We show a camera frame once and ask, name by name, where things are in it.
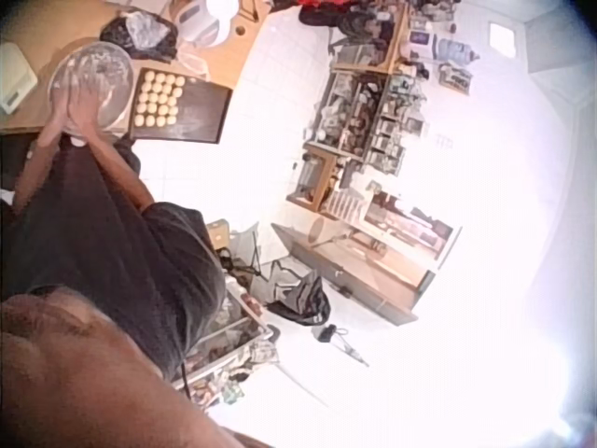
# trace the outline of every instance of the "kitchen counter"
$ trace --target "kitchen counter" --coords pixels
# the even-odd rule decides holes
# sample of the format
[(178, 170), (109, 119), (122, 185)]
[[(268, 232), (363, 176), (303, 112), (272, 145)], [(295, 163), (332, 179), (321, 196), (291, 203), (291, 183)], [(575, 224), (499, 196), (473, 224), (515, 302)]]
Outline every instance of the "kitchen counter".
[[(253, 0), (240, 0), (244, 9), (253, 10)], [(232, 21), (231, 34), (223, 44), (198, 50), (211, 74), (212, 82), (234, 89), (244, 63), (255, 42), (270, 7), (261, 0), (255, 1), (259, 22), (254, 23), (244, 12)], [(0, 133), (26, 133), (38, 131), (47, 121), (49, 104), (47, 90), (49, 79), (60, 61), (73, 50), (99, 39), (101, 30), (123, 9), (102, 0), (30, 0), (18, 8), (12, 20), (3, 28), (3, 40), (19, 46), (38, 77), (37, 87), (29, 93), (17, 111), (3, 116)], [(170, 20), (168, 8), (163, 14)], [(235, 33), (242, 26), (243, 35)], [(175, 72), (195, 77), (183, 65), (157, 61), (133, 61), (135, 79), (141, 67)], [(124, 133), (128, 128), (129, 111), (110, 131)]]

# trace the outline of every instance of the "kitchen scale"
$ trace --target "kitchen scale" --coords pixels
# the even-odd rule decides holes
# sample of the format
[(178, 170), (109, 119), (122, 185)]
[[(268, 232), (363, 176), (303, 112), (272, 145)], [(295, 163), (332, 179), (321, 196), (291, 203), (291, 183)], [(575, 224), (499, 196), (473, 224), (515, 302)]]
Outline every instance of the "kitchen scale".
[(0, 106), (12, 114), (36, 85), (37, 77), (19, 47), (6, 42), (0, 44)]

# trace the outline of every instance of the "window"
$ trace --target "window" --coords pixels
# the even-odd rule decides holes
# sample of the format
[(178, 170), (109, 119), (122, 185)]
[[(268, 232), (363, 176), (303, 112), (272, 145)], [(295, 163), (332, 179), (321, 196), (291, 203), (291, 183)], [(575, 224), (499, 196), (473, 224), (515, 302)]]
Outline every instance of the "window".
[(516, 57), (516, 35), (505, 26), (490, 23), (489, 45), (508, 58)]

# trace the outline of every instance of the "hand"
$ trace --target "hand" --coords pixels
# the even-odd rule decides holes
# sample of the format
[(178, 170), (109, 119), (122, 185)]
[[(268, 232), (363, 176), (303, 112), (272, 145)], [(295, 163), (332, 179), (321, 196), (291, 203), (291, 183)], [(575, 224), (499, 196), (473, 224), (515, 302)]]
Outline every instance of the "hand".
[(52, 111), (49, 121), (53, 124), (53, 127), (57, 128), (59, 131), (61, 131), (66, 124), (68, 116), (70, 83), (71, 70), (66, 68), (62, 72), (62, 78), (54, 83), (50, 92)]
[(95, 76), (75, 76), (71, 83), (68, 116), (81, 134), (89, 138), (97, 134), (100, 92)]

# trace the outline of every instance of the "black plastic bag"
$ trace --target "black plastic bag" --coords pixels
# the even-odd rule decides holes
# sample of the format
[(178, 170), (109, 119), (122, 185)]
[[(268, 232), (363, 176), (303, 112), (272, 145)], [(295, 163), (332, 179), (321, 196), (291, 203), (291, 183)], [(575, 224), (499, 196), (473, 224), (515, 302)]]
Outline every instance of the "black plastic bag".
[(321, 275), (311, 271), (282, 300), (268, 305), (268, 310), (306, 327), (324, 325), (331, 314), (331, 305)]
[(166, 21), (157, 14), (146, 11), (140, 11), (147, 14), (157, 22), (169, 28), (168, 34), (162, 38), (158, 45), (152, 49), (138, 49), (133, 41), (129, 30), (127, 29), (127, 13), (109, 22), (100, 34), (100, 40), (110, 42), (123, 48), (133, 59), (145, 60), (152, 59), (162, 63), (170, 63), (176, 58), (176, 41), (178, 40), (178, 30), (169, 21)]

